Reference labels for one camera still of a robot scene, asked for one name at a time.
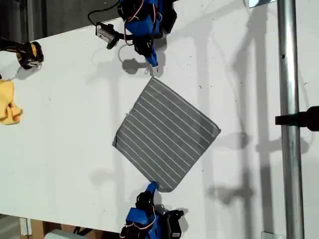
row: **cable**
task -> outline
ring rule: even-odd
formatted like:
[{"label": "cable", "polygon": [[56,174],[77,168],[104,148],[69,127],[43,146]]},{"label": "cable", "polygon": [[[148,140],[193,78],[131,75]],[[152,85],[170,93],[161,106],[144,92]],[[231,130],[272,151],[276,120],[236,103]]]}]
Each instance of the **cable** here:
[{"label": "cable", "polygon": [[143,3],[144,3],[144,0],[142,0],[142,3],[141,3],[141,5],[140,5],[139,9],[134,13],[134,15],[133,15],[133,16],[130,16],[130,17],[128,18],[128,22],[132,21],[132,20],[134,19],[134,17],[139,13],[139,11],[141,10],[141,8],[143,7]]},{"label": "cable", "polygon": [[153,9],[154,9],[154,21],[153,21],[153,24],[154,24],[156,21],[156,13],[155,13],[155,4],[154,3],[153,3]]},{"label": "cable", "polygon": [[158,12],[158,14],[160,15],[160,17],[161,17],[161,19],[160,19],[160,21],[159,22],[161,22],[162,20],[163,20],[163,16],[161,15],[161,13],[160,12]]},{"label": "cable", "polygon": [[111,10],[112,8],[116,7],[119,3],[120,3],[120,0],[118,0],[114,5],[112,5],[108,8],[101,9],[101,10],[94,10],[94,11],[89,12],[89,14],[88,14],[89,21],[92,23],[92,25],[96,26],[96,24],[94,24],[93,21],[91,20],[90,15],[95,13],[95,12],[103,12],[103,11]]},{"label": "cable", "polygon": [[146,227],[144,227],[144,228],[140,228],[140,227],[136,226],[135,223],[132,223],[132,224],[130,224],[130,225],[126,225],[126,224],[125,224],[124,226],[125,226],[126,228],[131,227],[131,226],[134,226],[134,227],[137,227],[137,228],[140,229],[140,230],[145,230],[145,229],[149,228],[150,226],[152,226],[152,225],[154,224],[154,222],[155,222],[155,220],[156,220],[155,208],[154,208],[154,206],[152,206],[152,208],[153,208],[153,213],[154,213],[154,220],[153,220],[152,223],[149,224],[148,226],[146,226]]},{"label": "cable", "polygon": [[133,44],[129,44],[127,39],[126,39],[126,28],[125,28],[125,24],[126,24],[126,20],[124,21],[124,40],[125,40],[125,43],[128,45],[128,46],[133,46]]},{"label": "cable", "polygon": [[126,24],[127,21],[128,21],[128,22],[132,21],[132,20],[134,19],[134,17],[136,17],[137,19],[139,19],[136,15],[139,13],[139,11],[141,10],[141,8],[143,7],[143,3],[144,3],[144,0],[142,0],[142,3],[141,3],[141,5],[140,5],[140,7],[139,7],[138,10],[134,13],[134,15],[133,15],[133,16],[130,16],[128,19],[126,19],[126,20],[124,21],[124,40],[125,40],[125,43],[126,43],[128,46],[133,46],[133,44],[129,44],[129,43],[127,42],[125,24]]},{"label": "cable", "polygon": [[126,45],[124,44],[123,46],[120,47],[120,49],[118,50],[118,58],[120,60],[120,62],[123,64],[123,60],[121,59],[121,56],[120,56],[120,53],[121,53],[121,50],[123,49],[123,47],[125,47]]}]

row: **white stripe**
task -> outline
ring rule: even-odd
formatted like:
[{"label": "white stripe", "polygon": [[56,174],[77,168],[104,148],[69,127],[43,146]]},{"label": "white stripe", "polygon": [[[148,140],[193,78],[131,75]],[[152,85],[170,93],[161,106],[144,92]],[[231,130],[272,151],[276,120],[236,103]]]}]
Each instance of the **white stripe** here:
[{"label": "white stripe", "polygon": [[168,101],[170,101],[173,105],[175,105],[177,108],[179,108],[180,111],[182,111],[185,115],[187,115],[188,117],[190,117],[195,123],[197,123],[202,129],[204,129],[207,133],[209,133],[211,136],[213,136],[214,138],[216,138],[215,135],[213,135],[211,132],[209,132],[208,129],[206,129],[204,126],[202,126],[200,123],[198,123],[196,120],[194,120],[192,118],[192,116],[190,116],[188,113],[186,113],[184,110],[182,110],[177,104],[175,104],[173,101],[171,101],[169,98],[167,98],[165,95],[163,95],[160,91],[158,91],[157,89],[155,89],[153,86],[150,86],[153,90],[157,91],[158,93],[160,93],[163,97],[165,97]]},{"label": "white stripe", "polygon": [[151,179],[152,181],[156,181],[145,169],[140,166],[139,163],[137,163],[130,155],[127,153],[122,147],[120,147],[118,144],[116,144],[116,147],[118,147],[121,151],[123,151],[134,163],[136,163]]},{"label": "white stripe", "polygon": [[168,128],[173,134],[175,134],[180,140],[182,140],[185,144],[187,144],[195,153],[197,153],[199,156],[200,154],[193,149],[192,146],[190,146],[188,143],[186,143],[181,137],[179,137],[173,130],[171,130],[166,124],[164,124],[159,118],[157,118],[155,115],[153,115],[149,110],[147,110],[143,105],[141,105],[139,102],[137,102],[141,107],[143,107],[147,112],[149,112],[153,117],[155,117],[159,122],[161,122],[166,128]]},{"label": "white stripe", "polygon": [[196,161],[195,159],[193,159],[192,156],[190,156],[184,149],[182,149],[177,143],[175,143],[170,137],[168,137],[168,135],[166,133],[164,133],[163,131],[161,131],[160,128],[158,128],[155,124],[153,124],[152,121],[150,121],[146,116],[144,116],[141,112],[139,112],[138,110],[135,109],[135,111],[137,113],[139,113],[141,116],[143,116],[145,119],[147,119],[152,125],[154,125],[162,134],[164,134],[170,141],[172,141],[177,147],[179,147],[188,157],[190,157],[192,160]]},{"label": "white stripe", "polygon": [[213,124],[211,121],[209,121],[206,117],[203,117],[193,106],[190,106],[190,103],[188,103],[186,100],[184,100],[181,96],[179,96],[178,94],[176,94],[174,91],[172,91],[169,87],[167,87],[166,85],[164,85],[162,82],[158,81],[158,80],[154,80],[155,78],[153,78],[153,81],[158,83],[159,85],[161,85],[162,87],[164,87],[165,89],[167,89],[168,91],[170,91],[173,95],[175,95],[176,97],[178,97],[180,100],[182,100],[188,107],[190,107],[193,111],[195,111],[198,115],[200,115],[202,118],[204,118],[208,123],[210,123],[215,129],[217,129],[219,131],[219,128]]},{"label": "white stripe", "polygon": [[186,124],[190,129],[192,129],[196,134],[198,134],[202,139],[204,139],[207,143],[209,141],[204,138],[200,133],[198,133],[196,130],[194,130],[188,123],[186,123],[184,120],[182,120],[177,114],[175,114],[173,111],[171,111],[166,105],[164,105],[160,100],[156,99],[154,96],[152,96],[149,92],[145,91],[147,94],[149,94],[151,97],[153,97],[155,100],[157,100],[162,106],[164,106],[166,109],[168,109],[171,113],[173,113],[177,118],[179,118],[184,124]]},{"label": "white stripe", "polygon": [[129,138],[129,140],[130,141],[132,141],[135,145],[136,145],[136,147],[137,148],[139,148],[144,154],[146,154],[149,158],[150,158],[150,160],[151,161],[153,161],[168,177],[170,177],[171,178],[171,180],[172,181],[174,181],[174,183],[177,183],[168,173],[166,173],[166,171],[164,170],[164,169],[162,169],[144,150],[142,150],[130,137],[128,137],[128,135],[126,135],[123,131],[121,131],[120,130],[120,132],[122,133],[122,134],[124,134],[127,138]]},{"label": "white stripe", "polygon": [[171,147],[169,147],[163,140],[161,140],[153,131],[151,131],[145,124],[143,124],[141,121],[139,121],[138,118],[136,118],[134,115],[131,114],[131,116],[133,116],[140,124],[142,124],[145,128],[147,128],[156,138],[158,138],[163,144],[166,145],[167,148],[169,148],[174,154],[176,154],[177,157],[179,157],[184,163],[186,163],[189,167],[190,165],[184,161],[184,159],[182,159],[182,157],[180,157],[174,150],[171,149]]},{"label": "white stripe", "polygon": [[158,175],[158,177],[160,177],[170,188],[173,189],[172,186],[170,186],[148,163],[146,163],[136,152],[134,149],[132,149],[127,143],[124,142],[124,140],[121,139],[121,137],[117,136],[127,147],[129,147],[131,149],[131,151],[133,151],[140,159],[141,161],[143,161],[148,167],[150,167],[151,170],[154,171],[154,173],[156,173]]},{"label": "white stripe", "polygon": [[169,167],[178,177],[180,177],[181,178],[181,176],[178,174],[178,173],[176,173],[161,157],[159,157],[159,155],[157,154],[157,153],[155,153],[143,140],[141,140],[140,139],[140,137],[138,137],[134,132],[132,132],[129,128],[127,128],[126,127],[126,125],[123,125],[129,132],[131,132],[132,134],[134,134],[134,136],[136,137],[136,138],[138,138],[150,151],[152,151],[161,161],[163,161],[163,163],[164,164],[166,164],[167,165],[167,167]]},{"label": "white stripe", "polygon": [[148,104],[150,104],[154,109],[156,109],[158,112],[160,112],[163,116],[165,116],[169,121],[171,121],[174,125],[176,125],[177,128],[179,128],[181,131],[184,132],[191,140],[193,140],[197,145],[199,145],[202,149],[205,150],[203,146],[201,146],[197,141],[195,141],[191,136],[189,136],[183,129],[181,129],[177,124],[175,124],[169,117],[167,117],[163,112],[161,112],[158,108],[156,108],[152,103],[148,102],[147,99],[145,99],[143,96],[140,96],[143,100],[145,100]]},{"label": "white stripe", "polygon": [[[168,156],[167,153],[165,153],[156,143],[154,143],[153,140],[151,140],[146,134],[144,134],[139,128],[137,128],[134,124],[132,124],[132,122],[130,122],[128,119],[126,119],[127,122],[129,122],[131,125],[133,125],[139,132],[141,132],[143,135],[145,135],[146,138],[148,138],[149,141],[151,141],[157,148],[160,149],[160,151],[162,151],[168,158],[170,158],[171,161],[174,162],[174,164],[176,164],[181,170],[183,170],[184,173],[186,173],[186,171],[184,169],[182,169],[171,157]],[[165,161],[163,161],[172,171],[174,171]]]}]

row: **wooden floor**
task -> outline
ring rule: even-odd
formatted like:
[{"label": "wooden floor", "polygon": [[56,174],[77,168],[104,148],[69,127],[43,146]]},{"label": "wooden floor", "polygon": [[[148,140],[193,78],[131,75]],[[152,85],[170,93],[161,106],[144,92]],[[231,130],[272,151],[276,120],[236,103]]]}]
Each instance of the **wooden floor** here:
[{"label": "wooden floor", "polygon": [[[54,229],[73,233],[75,226],[31,220],[31,229],[32,235],[22,235],[19,218],[0,214],[0,239],[44,239],[45,235]],[[119,234],[92,230],[85,237],[88,239],[118,239]]]}]

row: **black clamp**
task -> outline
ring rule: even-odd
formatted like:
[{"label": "black clamp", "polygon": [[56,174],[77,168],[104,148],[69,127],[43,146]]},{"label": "black clamp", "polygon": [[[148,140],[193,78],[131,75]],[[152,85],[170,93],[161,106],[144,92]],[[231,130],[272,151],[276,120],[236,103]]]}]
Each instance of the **black clamp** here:
[{"label": "black clamp", "polygon": [[108,43],[107,49],[112,49],[119,41],[117,32],[112,24],[96,23],[95,35]]},{"label": "black clamp", "polygon": [[307,127],[310,131],[319,131],[319,106],[310,107],[306,112],[276,116],[276,125]]},{"label": "black clamp", "polygon": [[179,239],[181,228],[178,220],[184,216],[184,211],[168,211],[162,218],[162,239]]},{"label": "black clamp", "polygon": [[149,230],[140,230],[137,227],[123,227],[120,237],[126,239],[145,239]]},{"label": "black clamp", "polygon": [[44,60],[42,48],[36,41],[20,45],[16,56],[20,66],[26,70],[40,66]]},{"label": "black clamp", "polygon": [[153,214],[154,195],[150,191],[140,193],[136,199],[135,207],[145,211],[147,216]]},{"label": "black clamp", "polygon": [[153,39],[148,35],[144,38],[136,38],[133,40],[134,50],[144,57],[151,57],[153,51]]}]

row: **blue plastic part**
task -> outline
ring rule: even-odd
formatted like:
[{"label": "blue plastic part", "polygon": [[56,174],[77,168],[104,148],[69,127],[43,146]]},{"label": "blue plastic part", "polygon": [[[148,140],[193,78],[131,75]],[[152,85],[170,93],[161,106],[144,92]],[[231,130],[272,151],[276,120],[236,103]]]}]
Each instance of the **blue plastic part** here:
[{"label": "blue plastic part", "polygon": [[157,182],[151,182],[151,183],[148,185],[148,187],[146,188],[146,191],[150,191],[150,192],[154,195],[154,193],[155,193],[155,191],[156,191],[156,189],[157,189],[158,187],[159,187],[159,186],[158,186]]},{"label": "blue plastic part", "polygon": [[156,55],[154,46],[152,47],[152,55],[151,57],[146,57],[146,60],[153,66],[158,66],[158,56]]},{"label": "blue plastic part", "polygon": [[125,23],[125,27],[135,36],[149,35],[153,30],[153,22],[148,15],[144,20]]},{"label": "blue plastic part", "polygon": [[[163,12],[163,1],[164,0],[144,0],[144,4],[155,4],[158,12],[162,14]],[[160,21],[158,20],[158,16],[156,16],[156,27],[154,28],[153,21],[150,15],[148,15],[145,19],[139,21],[127,22],[125,27],[128,31],[130,31],[135,36],[143,36],[150,34],[158,34],[160,32]],[[146,57],[146,60],[153,66],[158,65],[157,54],[153,47],[152,54],[150,57]]]},{"label": "blue plastic part", "polygon": [[161,226],[160,226],[160,217],[156,215],[156,219],[152,228],[149,230],[148,238],[149,239],[161,239]]},{"label": "blue plastic part", "polygon": [[131,208],[129,214],[126,217],[126,221],[139,223],[146,226],[149,223],[149,220],[146,216],[146,212],[143,210],[139,210],[137,208]]}]

